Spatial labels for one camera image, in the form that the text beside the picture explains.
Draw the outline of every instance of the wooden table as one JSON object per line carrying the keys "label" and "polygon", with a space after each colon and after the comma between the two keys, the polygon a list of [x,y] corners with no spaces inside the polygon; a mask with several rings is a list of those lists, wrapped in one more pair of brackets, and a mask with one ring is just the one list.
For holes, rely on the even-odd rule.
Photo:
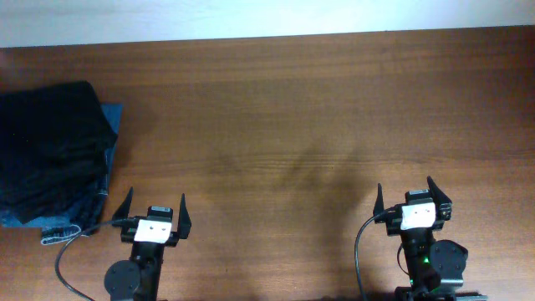
{"label": "wooden table", "polygon": [[[454,202],[438,239],[470,251],[464,290],[532,300],[535,283],[535,28],[358,33],[0,50],[0,91],[87,79],[125,105],[109,219],[178,208],[190,238],[166,249],[160,298],[357,297],[354,237],[377,182],[386,206],[425,177]],[[59,245],[0,231],[2,300],[73,300]],[[408,285],[400,239],[370,226],[369,292]],[[64,276],[108,299],[130,245],[106,228],[76,242]]]}

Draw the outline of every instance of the white wall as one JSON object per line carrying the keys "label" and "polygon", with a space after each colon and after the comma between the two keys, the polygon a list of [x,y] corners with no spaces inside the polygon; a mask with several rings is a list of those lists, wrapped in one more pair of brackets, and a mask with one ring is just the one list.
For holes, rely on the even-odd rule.
{"label": "white wall", "polygon": [[0,0],[0,47],[534,23],[534,0]]}

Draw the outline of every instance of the cable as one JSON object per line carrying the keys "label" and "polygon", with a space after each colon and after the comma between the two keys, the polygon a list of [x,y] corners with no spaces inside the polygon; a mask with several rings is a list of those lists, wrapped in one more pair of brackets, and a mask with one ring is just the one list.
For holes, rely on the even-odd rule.
{"label": "cable", "polygon": [[365,230],[365,228],[373,222],[375,219],[382,217],[384,214],[393,211],[395,208],[391,207],[389,209],[384,210],[383,212],[377,214],[374,217],[370,217],[368,221],[362,225],[362,227],[359,230],[359,234],[357,234],[357,238],[354,240],[354,265],[357,272],[357,282],[359,283],[359,290],[360,294],[362,295],[363,301],[369,301],[368,297],[366,297],[366,294],[364,293],[364,286],[362,285],[362,279],[360,278],[360,269],[359,269],[359,240],[360,236],[362,235],[362,232]]}
{"label": "cable", "polygon": [[98,229],[98,228],[100,228],[102,226],[110,225],[112,223],[126,222],[126,221],[129,221],[129,220],[130,220],[129,218],[125,218],[125,219],[120,219],[120,220],[115,220],[115,221],[101,222],[99,224],[96,224],[96,225],[94,225],[92,227],[89,227],[89,228],[83,230],[82,232],[76,234],[76,236],[74,236],[67,243],[65,243],[65,245],[61,248],[61,250],[59,250],[58,256],[56,257],[56,263],[54,264],[54,267],[56,269],[56,276],[58,276],[59,281],[61,281],[61,283],[63,283],[64,286],[66,288],[68,288],[71,292],[76,293],[77,295],[79,295],[84,300],[94,301],[94,299],[92,299],[89,296],[87,296],[86,294],[80,292],[78,289],[73,288],[73,286],[70,285],[67,282],[67,280],[65,280],[65,278],[61,275],[61,272],[59,271],[59,261],[61,260],[61,257],[64,255],[65,250],[67,250],[67,247],[69,247],[69,245],[71,243],[73,243],[73,241],[76,240],[76,238],[81,237],[82,235],[86,235],[86,234],[92,232],[93,230],[96,230],[96,229]]}
{"label": "cable", "polygon": [[403,267],[401,267],[401,263],[400,263],[400,253],[401,253],[401,249],[402,249],[402,248],[403,248],[403,243],[400,244],[400,248],[398,249],[398,265],[400,266],[401,271],[403,271],[403,273],[406,273],[408,276],[410,276],[409,273],[407,273],[407,272],[403,269]]}

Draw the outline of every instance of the folded clothing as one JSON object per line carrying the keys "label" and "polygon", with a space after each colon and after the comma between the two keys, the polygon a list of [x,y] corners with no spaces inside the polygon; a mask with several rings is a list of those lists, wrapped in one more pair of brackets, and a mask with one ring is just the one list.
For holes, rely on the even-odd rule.
{"label": "folded clothing", "polygon": [[88,82],[0,95],[0,210],[55,217],[108,173],[111,129]]}
{"label": "folded clothing", "polygon": [[[122,105],[101,105],[105,118],[117,133],[120,125]],[[71,206],[53,217],[37,217],[22,224],[13,214],[0,212],[0,222],[4,227],[40,227],[41,243],[49,245],[64,242],[92,227],[99,220],[104,201],[108,196],[110,174],[115,154],[115,145],[104,152],[108,172],[87,186],[82,186],[71,200]]]}

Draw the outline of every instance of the black cloth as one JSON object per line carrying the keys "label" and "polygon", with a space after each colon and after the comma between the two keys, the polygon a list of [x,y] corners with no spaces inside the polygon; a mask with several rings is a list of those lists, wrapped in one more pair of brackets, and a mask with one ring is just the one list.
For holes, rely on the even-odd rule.
{"label": "black cloth", "polygon": [[116,139],[88,82],[0,95],[0,208],[22,223],[65,210]]}

